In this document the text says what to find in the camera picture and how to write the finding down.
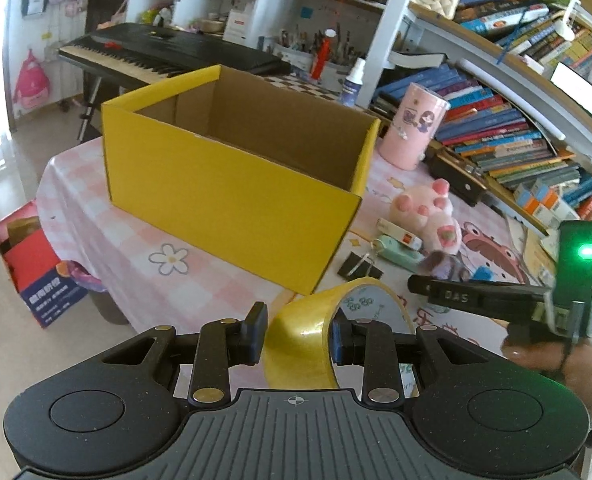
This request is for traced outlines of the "person right hand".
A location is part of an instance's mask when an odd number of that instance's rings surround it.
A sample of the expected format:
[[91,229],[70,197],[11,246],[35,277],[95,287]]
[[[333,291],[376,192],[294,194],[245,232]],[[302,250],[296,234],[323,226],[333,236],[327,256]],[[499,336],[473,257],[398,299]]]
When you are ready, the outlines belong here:
[[592,413],[592,344],[582,342],[569,354],[565,354],[564,344],[558,342],[539,342],[519,346],[505,339],[502,353],[506,359],[528,370],[538,372],[560,372],[563,384],[584,402]]

